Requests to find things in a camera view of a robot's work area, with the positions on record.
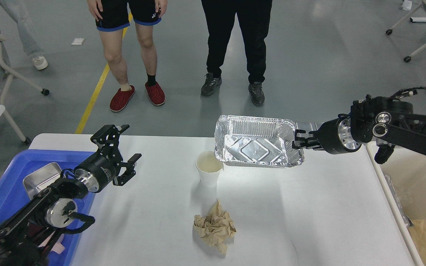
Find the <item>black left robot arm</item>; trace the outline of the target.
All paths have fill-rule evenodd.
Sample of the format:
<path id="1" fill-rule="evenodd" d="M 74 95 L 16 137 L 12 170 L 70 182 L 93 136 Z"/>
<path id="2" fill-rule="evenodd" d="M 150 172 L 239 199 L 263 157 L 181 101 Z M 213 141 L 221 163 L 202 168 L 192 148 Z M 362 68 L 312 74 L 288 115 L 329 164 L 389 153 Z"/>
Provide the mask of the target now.
<path id="1" fill-rule="evenodd" d="M 76 199 L 101 192 L 109 183 L 125 185 L 135 176 L 134 154 L 126 162 L 119 137 L 129 125 L 105 125 L 90 140 L 95 153 L 74 169 L 63 169 L 56 180 L 0 224 L 0 266 L 47 266 L 49 253 L 62 235 L 79 234 L 95 218 L 78 211 Z"/>

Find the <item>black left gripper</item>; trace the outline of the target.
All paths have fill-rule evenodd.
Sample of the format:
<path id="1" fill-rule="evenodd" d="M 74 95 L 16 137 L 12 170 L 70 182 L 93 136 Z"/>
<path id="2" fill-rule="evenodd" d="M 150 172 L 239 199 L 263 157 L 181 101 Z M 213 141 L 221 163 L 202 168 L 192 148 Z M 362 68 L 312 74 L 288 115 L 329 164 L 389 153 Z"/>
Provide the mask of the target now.
<path id="1" fill-rule="evenodd" d="M 113 185 L 123 186 L 136 175 L 136 162 L 142 157 L 136 153 L 123 162 L 119 150 L 120 135 L 130 128 L 130 125 L 105 125 L 100 128 L 90 141 L 98 149 L 74 169 L 76 179 L 80 180 L 89 192 L 100 192 L 111 181 Z"/>

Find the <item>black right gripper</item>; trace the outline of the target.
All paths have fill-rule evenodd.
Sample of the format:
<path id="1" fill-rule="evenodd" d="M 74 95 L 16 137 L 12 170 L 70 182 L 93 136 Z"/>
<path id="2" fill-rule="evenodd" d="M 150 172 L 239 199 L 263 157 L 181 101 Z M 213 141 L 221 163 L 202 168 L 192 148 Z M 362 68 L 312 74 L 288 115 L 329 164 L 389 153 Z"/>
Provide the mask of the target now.
<path id="1" fill-rule="evenodd" d="M 354 153 L 361 143 L 351 134 L 351 119 L 339 117 L 323 123 L 318 131 L 295 131 L 294 149 L 325 150 L 330 154 Z"/>

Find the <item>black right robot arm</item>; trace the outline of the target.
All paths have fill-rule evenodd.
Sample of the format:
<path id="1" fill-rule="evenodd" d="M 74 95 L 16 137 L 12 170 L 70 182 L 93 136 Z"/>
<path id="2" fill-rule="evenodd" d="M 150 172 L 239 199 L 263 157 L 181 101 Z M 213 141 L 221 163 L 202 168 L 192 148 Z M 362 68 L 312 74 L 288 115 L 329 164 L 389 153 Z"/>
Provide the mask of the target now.
<path id="1" fill-rule="evenodd" d="M 315 131 L 297 129 L 293 147 L 324 150 L 330 154 L 353 153 L 375 139 L 374 161 L 384 164 L 396 146 L 426 156 L 426 115 L 413 112 L 401 98 L 416 94 L 417 88 L 402 89 L 392 96 L 355 100 L 349 113 L 323 123 Z"/>

